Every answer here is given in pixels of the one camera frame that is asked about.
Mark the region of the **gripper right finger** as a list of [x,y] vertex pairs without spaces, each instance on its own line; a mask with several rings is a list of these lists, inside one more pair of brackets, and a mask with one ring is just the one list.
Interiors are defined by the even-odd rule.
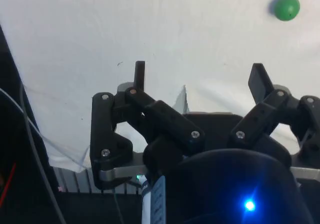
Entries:
[[272,83],[261,63],[253,64],[248,86],[255,106],[233,128],[231,142],[251,149],[262,136],[269,136],[283,124],[297,138],[302,158],[319,159],[320,99],[312,95],[293,97],[283,86]]

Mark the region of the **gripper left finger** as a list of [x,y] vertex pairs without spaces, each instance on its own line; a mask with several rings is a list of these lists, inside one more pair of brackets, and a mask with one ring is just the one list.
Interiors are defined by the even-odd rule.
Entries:
[[161,100],[144,91],[145,62],[135,63],[134,80],[116,94],[99,92],[92,97],[89,157],[92,169],[111,169],[133,159],[134,145],[116,133],[118,124],[128,123],[150,144],[168,138],[188,156],[204,146],[200,127]]

